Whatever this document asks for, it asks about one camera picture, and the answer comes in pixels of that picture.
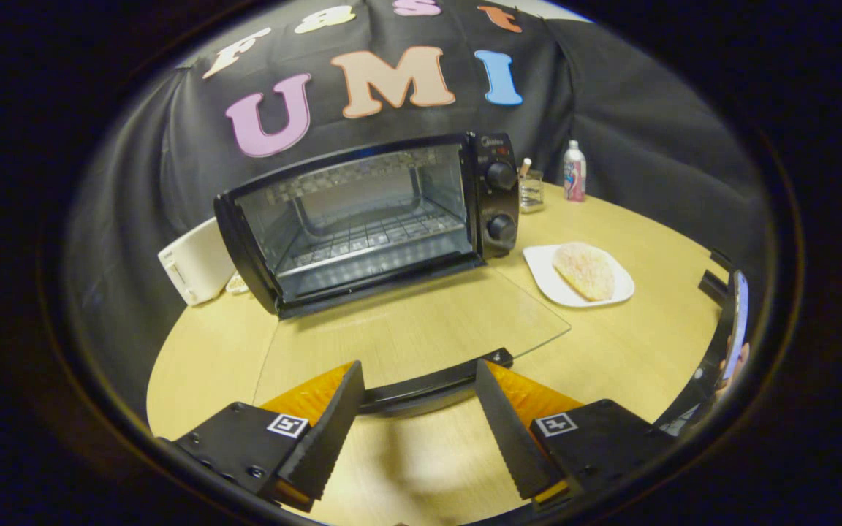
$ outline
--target bread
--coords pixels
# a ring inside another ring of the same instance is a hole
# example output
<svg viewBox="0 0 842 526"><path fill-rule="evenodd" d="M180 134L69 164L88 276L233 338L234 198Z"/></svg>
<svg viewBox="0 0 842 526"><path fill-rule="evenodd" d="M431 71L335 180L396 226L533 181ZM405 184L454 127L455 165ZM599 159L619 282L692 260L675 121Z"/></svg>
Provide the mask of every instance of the bread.
<svg viewBox="0 0 842 526"><path fill-rule="evenodd" d="M615 276L604 251L587 243L566 243L555 251L551 264L587 300L612 299Z"/></svg>

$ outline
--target blue letter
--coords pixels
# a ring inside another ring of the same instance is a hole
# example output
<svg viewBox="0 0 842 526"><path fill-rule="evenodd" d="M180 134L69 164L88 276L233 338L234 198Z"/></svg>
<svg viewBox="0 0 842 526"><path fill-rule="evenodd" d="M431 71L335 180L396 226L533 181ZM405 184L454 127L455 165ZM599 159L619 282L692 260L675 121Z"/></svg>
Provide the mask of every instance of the blue letter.
<svg viewBox="0 0 842 526"><path fill-rule="evenodd" d="M485 74L489 77L489 93L485 94L485 99L500 106L521 104L522 96L515 93L512 71L509 69L512 57L505 53L484 50L477 51L474 56L482 61Z"/></svg>

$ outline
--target table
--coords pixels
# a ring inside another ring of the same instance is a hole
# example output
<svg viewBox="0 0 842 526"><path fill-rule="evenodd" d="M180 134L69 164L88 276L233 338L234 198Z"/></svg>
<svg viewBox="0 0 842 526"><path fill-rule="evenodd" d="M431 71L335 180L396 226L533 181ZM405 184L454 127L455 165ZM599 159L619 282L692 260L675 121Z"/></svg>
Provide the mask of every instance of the table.
<svg viewBox="0 0 842 526"><path fill-rule="evenodd" d="M521 214L517 247L489 260L488 269L544 303L571 329L518 357L512 369L583 403L608 397L654 422L691 378L718 322L719 306L698 289L699 280L705 270L723 281L728 273L708 249L630 210L595 197L568 202L561 187L547 183L545 202L544 210ZM611 253L634 279L634 296L594 309L545 299L521 251L569 240ZM258 387L277 329L278 319L251 294L224 293L187 307L151 373L147 410L153 432L176 439L227 403L267 400ZM329 343L333 332L324 337ZM372 359L364 357L364 370L373 367ZM300 362L285 359L281 366L305 367ZM427 372L418 362L415 374ZM473 397L408 419L357 417L323 499L307 516L344 526L457 524L524 503Z"/></svg>

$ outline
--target spray bottle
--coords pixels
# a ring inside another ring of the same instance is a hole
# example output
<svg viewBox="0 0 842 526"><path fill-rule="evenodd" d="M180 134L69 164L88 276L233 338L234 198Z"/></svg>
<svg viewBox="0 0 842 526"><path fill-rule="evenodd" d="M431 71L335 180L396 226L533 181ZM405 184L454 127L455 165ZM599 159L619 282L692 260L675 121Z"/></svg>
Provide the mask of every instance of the spray bottle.
<svg viewBox="0 0 842 526"><path fill-rule="evenodd" d="M587 159L572 140L567 152L564 152L564 199L569 201L584 200L587 192Z"/></svg>

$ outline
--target letter m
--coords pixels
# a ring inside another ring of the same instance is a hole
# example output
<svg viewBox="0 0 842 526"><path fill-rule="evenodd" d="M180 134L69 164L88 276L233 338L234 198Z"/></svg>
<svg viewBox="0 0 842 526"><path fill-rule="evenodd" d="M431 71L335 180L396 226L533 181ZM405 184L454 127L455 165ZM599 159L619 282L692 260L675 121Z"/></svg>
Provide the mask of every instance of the letter m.
<svg viewBox="0 0 842 526"><path fill-rule="evenodd" d="M408 93L408 86L414 86L411 103L415 106L444 106L457 97L447 90L441 73L440 47L408 47L402 54L398 66L388 66L371 51L355 51L342 54L330 61L344 71L346 89L350 104L344 108L344 117L358 119L378 113L382 103L372 99L370 85L393 107L401 107Z"/></svg>

